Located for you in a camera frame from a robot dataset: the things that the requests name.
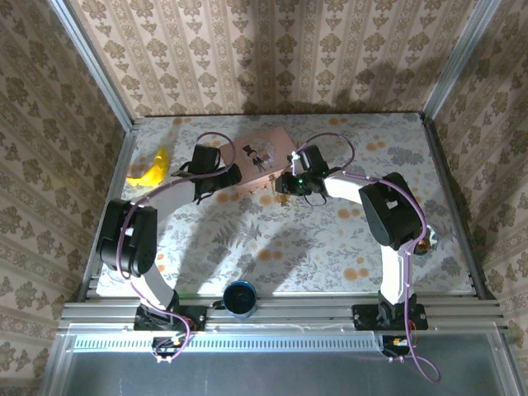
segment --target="table surface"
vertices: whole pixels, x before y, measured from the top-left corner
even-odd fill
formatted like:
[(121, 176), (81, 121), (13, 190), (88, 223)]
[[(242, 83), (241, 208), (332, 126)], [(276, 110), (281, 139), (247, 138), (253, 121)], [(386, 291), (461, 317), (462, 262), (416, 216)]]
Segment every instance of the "table surface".
[[(277, 126), (283, 126), (297, 144), (322, 131), (344, 134), (356, 147), (352, 172), (373, 176), (400, 172), (439, 236), (429, 257), (412, 260), (415, 290), (472, 292), (418, 114), (146, 119), (139, 128), (130, 172), (142, 172), (160, 145), (171, 155), (173, 172), (191, 158), (196, 137), (206, 131), (236, 139)], [(218, 147), (224, 141), (207, 136), (201, 143)], [(351, 155), (338, 139), (324, 137), (314, 143), (331, 167), (342, 165)], [(125, 183), (122, 198), (133, 200), (148, 190)], [(158, 237), (156, 265), (178, 293), (191, 295), (222, 295), (238, 279), (253, 283), (263, 295), (376, 292), (382, 275), (380, 246), (370, 234), (361, 205), (335, 199), (311, 207), (299, 197), (289, 196), (284, 202), (272, 191), (246, 197), (233, 189), (177, 210)], [(106, 266), (97, 293), (134, 295)]]

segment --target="metal grille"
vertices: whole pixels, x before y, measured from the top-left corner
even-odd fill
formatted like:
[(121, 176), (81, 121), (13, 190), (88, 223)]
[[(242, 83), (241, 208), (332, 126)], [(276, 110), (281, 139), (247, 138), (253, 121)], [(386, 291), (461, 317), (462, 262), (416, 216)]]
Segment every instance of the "metal grille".
[[(78, 336), (76, 352), (151, 352), (152, 333), (146, 336)], [(378, 351), (381, 339), (374, 335), (350, 336), (201, 336), (196, 335), (187, 352), (330, 352)]]

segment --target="banana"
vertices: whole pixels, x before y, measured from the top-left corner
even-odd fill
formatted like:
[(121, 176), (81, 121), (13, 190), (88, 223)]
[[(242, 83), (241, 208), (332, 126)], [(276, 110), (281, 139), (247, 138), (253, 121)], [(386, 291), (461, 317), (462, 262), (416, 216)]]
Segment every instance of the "banana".
[(167, 175), (169, 158), (167, 150), (162, 146), (154, 157), (152, 167), (142, 177), (127, 177), (131, 186), (157, 186)]

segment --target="pink box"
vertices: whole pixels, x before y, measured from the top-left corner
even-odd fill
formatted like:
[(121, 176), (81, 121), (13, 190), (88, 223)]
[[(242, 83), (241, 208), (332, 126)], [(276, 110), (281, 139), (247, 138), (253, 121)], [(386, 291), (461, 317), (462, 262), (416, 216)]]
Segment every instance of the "pink box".
[[(288, 156), (296, 149), (290, 136), (281, 126), (234, 141), (242, 180), (234, 188), (241, 194), (274, 188), (273, 181), (290, 166)], [(225, 163), (231, 162), (230, 144), (220, 147)]]

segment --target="dark blue mug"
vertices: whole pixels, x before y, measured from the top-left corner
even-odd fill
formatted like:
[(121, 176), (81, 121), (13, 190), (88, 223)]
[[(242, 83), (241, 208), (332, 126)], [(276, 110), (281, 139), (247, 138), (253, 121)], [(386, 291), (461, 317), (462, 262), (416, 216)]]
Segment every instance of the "dark blue mug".
[(224, 297), (213, 303), (215, 309), (226, 309), (235, 318), (247, 318), (257, 309), (257, 291), (245, 280), (237, 280), (224, 290)]

